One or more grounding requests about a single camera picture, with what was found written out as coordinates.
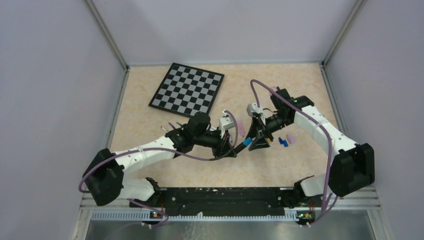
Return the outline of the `black highlighter blue cap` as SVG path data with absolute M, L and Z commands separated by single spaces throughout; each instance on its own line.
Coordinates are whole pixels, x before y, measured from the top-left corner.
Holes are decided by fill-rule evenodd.
M 253 140 L 250 137 L 248 137 L 242 143 L 240 143 L 239 145 L 237 145 L 234 148 L 234 150 L 233 150 L 234 153 L 237 155 L 238 153 L 240 153 L 241 151 L 243 151 L 246 147 L 248 147 L 252 142 L 253 142 Z

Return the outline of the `lilac highlighter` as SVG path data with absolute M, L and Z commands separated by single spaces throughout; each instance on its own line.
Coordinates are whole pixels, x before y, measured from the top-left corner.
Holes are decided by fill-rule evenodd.
M 243 122 L 241 120 L 238 120 L 237 126 L 238 126 L 239 134 L 244 138 L 245 137 L 245 128 L 244 128 Z

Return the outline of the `lilac highlighter cap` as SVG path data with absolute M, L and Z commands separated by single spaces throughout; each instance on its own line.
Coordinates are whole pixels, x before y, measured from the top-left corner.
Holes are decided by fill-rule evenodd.
M 292 134 L 287 134 L 286 135 L 286 138 L 287 138 L 287 141 L 290 143 L 290 144 L 294 144 L 296 141 L 295 141 L 295 138 L 294 138 L 294 136 L 292 135 Z

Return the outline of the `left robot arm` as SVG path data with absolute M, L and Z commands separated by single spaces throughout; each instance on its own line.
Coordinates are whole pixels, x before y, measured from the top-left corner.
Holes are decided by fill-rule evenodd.
M 154 207 L 160 202 L 159 191 L 149 180 L 127 180 L 126 174 L 177 157 L 203 162 L 235 158 L 237 140 L 231 140 L 229 130 L 236 126 L 237 120 L 228 110 L 216 129 L 211 127 L 208 114 L 197 112 L 186 124 L 150 143 L 118 152 L 104 148 L 83 173 L 78 190 L 91 194 L 97 206 L 116 199 L 138 199 Z

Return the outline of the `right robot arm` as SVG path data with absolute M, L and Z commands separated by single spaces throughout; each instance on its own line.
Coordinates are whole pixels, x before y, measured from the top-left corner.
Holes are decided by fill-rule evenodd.
M 286 89 L 270 96 L 275 113 L 265 117 L 256 102 L 247 106 L 252 122 L 247 138 L 249 150 L 270 147 L 273 133 L 296 124 L 306 131 L 330 158 L 326 173 L 307 177 L 294 184 L 293 200 L 307 206 L 314 196 L 324 193 L 344 197 L 375 182 L 375 154 L 368 144 L 359 144 L 333 126 L 305 95 L 293 98 Z

